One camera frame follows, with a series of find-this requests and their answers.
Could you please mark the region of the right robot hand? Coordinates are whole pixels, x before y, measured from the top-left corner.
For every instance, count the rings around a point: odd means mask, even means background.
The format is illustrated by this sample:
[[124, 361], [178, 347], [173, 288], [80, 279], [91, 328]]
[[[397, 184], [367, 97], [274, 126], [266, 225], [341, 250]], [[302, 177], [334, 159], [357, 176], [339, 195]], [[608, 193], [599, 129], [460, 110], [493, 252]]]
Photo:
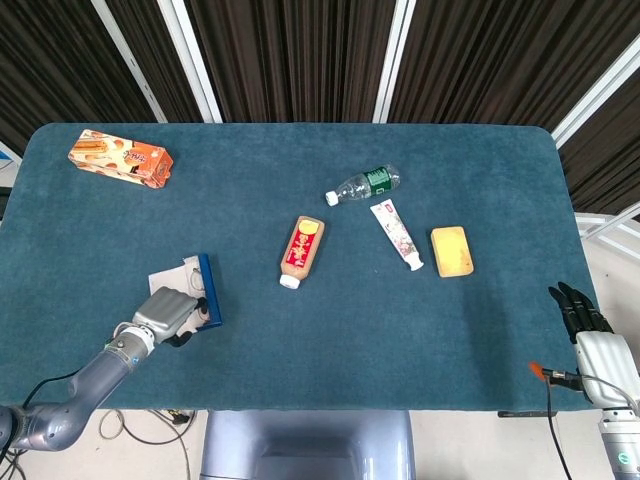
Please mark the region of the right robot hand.
[[625, 338], [581, 291], [560, 282], [548, 288], [557, 303], [576, 355], [574, 374], [554, 374], [602, 410], [639, 414], [639, 373]]

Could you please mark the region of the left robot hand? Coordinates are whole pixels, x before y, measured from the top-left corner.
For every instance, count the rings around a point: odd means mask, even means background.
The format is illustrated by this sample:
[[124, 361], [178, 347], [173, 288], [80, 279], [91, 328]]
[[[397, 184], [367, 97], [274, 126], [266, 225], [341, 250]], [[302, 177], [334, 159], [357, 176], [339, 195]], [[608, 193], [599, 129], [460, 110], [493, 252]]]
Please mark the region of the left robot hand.
[[194, 298], [163, 286], [139, 307], [132, 323], [149, 331], [153, 344], [165, 343], [179, 348], [189, 342], [196, 332], [194, 329], [181, 332], [194, 312], [208, 312], [205, 297]]

